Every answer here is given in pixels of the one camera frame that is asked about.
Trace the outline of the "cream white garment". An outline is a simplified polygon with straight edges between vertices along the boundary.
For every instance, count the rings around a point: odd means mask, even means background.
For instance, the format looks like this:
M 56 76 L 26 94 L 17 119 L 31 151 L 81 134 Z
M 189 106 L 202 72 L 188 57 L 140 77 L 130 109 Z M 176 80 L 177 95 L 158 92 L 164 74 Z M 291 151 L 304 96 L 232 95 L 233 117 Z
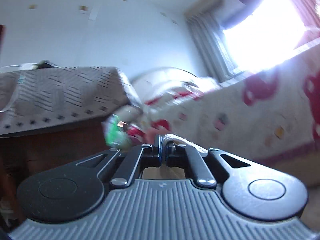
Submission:
M 192 146 L 195 149 L 197 149 L 197 151 L 200 154 L 203 154 L 203 155 L 207 155 L 207 153 L 208 153 L 207 149 L 202 148 L 201 146 L 199 146 L 191 141 L 188 141 L 187 139 L 179 137 L 178 135 L 175 135 L 175 134 L 169 133 L 169 134 L 166 134 L 162 137 L 162 146 L 163 147 L 165 147 L 169 142 L 173 142 L 175 144 L 184 144 L 187 146 Z

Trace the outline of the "green plastic bag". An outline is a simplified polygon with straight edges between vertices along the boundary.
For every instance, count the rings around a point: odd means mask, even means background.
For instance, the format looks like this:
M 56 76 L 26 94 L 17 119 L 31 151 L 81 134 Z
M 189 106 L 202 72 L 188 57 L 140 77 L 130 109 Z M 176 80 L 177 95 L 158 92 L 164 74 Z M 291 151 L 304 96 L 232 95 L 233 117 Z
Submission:
M 119 116 L 112 114 L 101 124 L 105 143 L 108 147 L 128 150 L 132 146 L 131 139 L 127 133 L 129 125 L 127 122 L 121 121 Z

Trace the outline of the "cartoon quilt with purple ruffle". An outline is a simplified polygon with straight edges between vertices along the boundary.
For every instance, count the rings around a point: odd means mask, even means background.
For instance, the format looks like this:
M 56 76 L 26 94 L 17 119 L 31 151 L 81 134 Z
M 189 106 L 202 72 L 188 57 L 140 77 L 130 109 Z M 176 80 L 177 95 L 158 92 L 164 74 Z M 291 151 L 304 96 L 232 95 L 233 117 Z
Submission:
M 140 141 L 154 128 L 253 160 L 313 150 L 319 147 L 319 46 L 225 87 L 198 78 L 142 103 L 143 115 L 128 130 Z

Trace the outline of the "patterned cabinet cover cloth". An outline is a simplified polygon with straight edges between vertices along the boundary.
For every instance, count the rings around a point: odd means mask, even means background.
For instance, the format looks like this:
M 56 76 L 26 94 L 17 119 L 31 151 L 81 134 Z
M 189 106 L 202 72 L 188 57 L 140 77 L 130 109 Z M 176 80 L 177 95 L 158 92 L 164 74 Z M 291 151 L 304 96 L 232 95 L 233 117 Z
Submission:
M 116 67 L 51 67 L 1 72 L 1 137 L 103 121 L 140 99 Z

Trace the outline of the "red-brown wooden drawer cabinet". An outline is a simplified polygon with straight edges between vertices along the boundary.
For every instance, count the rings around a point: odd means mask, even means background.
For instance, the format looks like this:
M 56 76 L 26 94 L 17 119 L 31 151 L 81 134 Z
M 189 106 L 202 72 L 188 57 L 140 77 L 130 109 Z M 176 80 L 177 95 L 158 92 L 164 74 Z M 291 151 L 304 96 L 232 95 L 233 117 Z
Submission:
M 1 198 L 14 224 L 57 225 L 102 207 L 120 147 L 100 123 L 1 138 Z

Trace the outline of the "beige bed base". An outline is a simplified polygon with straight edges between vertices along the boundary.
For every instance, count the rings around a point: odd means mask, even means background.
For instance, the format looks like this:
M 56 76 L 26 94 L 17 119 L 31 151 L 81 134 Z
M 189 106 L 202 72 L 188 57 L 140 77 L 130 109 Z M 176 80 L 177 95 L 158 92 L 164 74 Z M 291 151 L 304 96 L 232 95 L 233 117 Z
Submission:
M 288 173 L 300 179 L 307 187 L 319 186 L 319 151 L 284 154 L 254 161 Z

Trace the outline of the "grey window curtain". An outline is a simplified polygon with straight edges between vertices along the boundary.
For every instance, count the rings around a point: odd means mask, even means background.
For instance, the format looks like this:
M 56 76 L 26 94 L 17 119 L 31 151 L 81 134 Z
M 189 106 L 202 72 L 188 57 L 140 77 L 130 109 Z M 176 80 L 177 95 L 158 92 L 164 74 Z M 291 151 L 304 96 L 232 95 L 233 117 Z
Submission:
M 211 77 L 218 82 L 225 82 L 240 73 L 227 48 L 223 28 L 211 12 L 187 18 L 187 25 L 204 66 Z

